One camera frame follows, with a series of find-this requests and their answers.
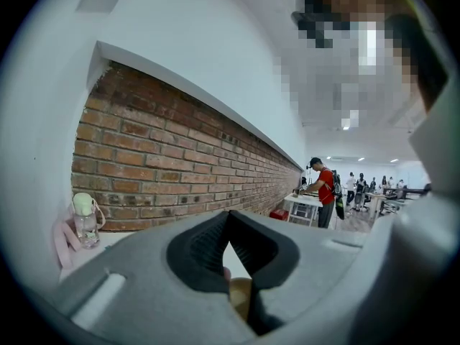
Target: red box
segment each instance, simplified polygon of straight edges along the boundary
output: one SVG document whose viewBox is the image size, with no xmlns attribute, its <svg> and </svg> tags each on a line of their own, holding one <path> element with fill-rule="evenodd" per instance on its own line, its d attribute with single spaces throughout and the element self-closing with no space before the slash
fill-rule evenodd
<svg viewBox="0 0 460 345">
<path fill-rule="evenodd" d="M 287 221 L 288 216 L 289 216 L 289 212 L 287 212 L 285 210 L 274 210 L 274 211 L 270 212 L 270 217 L 272 219 Z"/>
</svg>

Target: black cap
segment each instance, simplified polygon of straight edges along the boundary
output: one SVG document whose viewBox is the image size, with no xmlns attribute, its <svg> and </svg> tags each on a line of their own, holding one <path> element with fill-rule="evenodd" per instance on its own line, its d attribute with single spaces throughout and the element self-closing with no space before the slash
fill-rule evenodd
<svg viewBox="0 0 460 345">
<path fill-rule="evenodd" d="M 310 160 L 310 167 L 312 167 L 314 164 L 317 164 L 317 163 L 322 164 L 321 158 L 317 158 L 317 157 L 312 158 L 312 159 Z"/>
</svg>

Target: person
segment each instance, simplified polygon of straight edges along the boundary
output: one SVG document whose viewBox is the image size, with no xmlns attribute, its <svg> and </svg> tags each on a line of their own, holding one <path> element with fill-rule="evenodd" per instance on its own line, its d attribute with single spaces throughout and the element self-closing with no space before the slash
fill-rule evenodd
<svg viewBox="0 0 460 345">
<path fill-rule="evenodd" d="M 346 205 L 350 206 L 351 201 L 354 199 L 354 186 L 357 184 L 357 180 L 354 178 L 353 173 L 350 173 L 350 178 L 346 181 Z"/>
<path fill-rule="evenodd" d="M 366 180 L 364 180 L 364 174 L 361 172 L 359 174 L 359 179 L 356 182 L 356 197 L 354 198 L 354 209 L 359 211 L 362 199 L 362 193 L 364 186 L 366 185 Z"/>
<path fill-rule="evenodd" d="M 372 182 L 371 182 L 371 185 L 369 186 L 369 192 L 370 193 L 373 193 L 375 192 L 375 186 L 376 186 L 376 182 L 375 182 L 375 178 L 372 178 Z"/>
<path fill-rule="evenodd" d="M 327 229 L 331 220 L 332 211 L 334 210 L 334 174 L 321 161 L 320 158 L 314 157 L 310 161 L 310 167 L 319 171 L 319 177 L 316 182 L 310 185 L 301 194 L 318 191 L 319 201 L 322 202 L 323 208 L 318 213 L 318 227 Z"/>
</svg>

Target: white ceiling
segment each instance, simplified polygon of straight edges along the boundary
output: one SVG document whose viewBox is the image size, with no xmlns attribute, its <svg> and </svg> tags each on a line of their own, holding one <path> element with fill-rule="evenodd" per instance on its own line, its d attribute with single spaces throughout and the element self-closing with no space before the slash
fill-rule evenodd
<svg viewBox="0 0 460 345">
<path fill-rule="evenodd" d="M 363 58 L 367 50 L 364 26 L 358 29 L 355 25 L 350 32 L 326 31 L 333 39 L 333 48 L 316 49 L 314 41 L 303 38 L 290 18 L 299 10 L 300 0 L 241 2 L 280 56 L 278 70 L 290 91 L 290 105 L 302 119 L 311 152 L 323 150 L 315 142 L 317 133 L 321 133 L 321 143 L 329 143 L 331 148 L 348 142 L 350 135 L 337 137 L 336 130 L 347 121 L 343 119 L 351 119 L 353 137 L 359 139 L 360 148 L 371 153 L 374 134 L 389 132 L 388 139 L 378 142 L 379 152 L 373 158 L 396 153 L 393 158 L 417 159 L 408 136 L 424 120 L 425 112 L 418 94 L 411 95 L 409 86 L 401 83 L 400 71 L 384 47 L 381 31 L 377 30 L 376 65 L 363 67 L 359 57 Z M 357 152 L 355 148 L 336 156 L 358 157 L 357 153 L 349 154 Z"/>
</svg>

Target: brick wall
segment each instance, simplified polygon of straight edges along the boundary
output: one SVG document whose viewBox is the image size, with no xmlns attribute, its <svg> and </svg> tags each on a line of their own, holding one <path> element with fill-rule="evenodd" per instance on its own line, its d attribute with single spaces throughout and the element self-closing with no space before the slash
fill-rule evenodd
<svg viewBox="0 0 460 345">
<path fill-rule="evenodd" d="M 86 102 L 72 165 L 73 192 L 90 193 L 112 231 L 219 209 L 267 215 L 299 177 L 219 112 L 117 63 Z"/>
</svg>

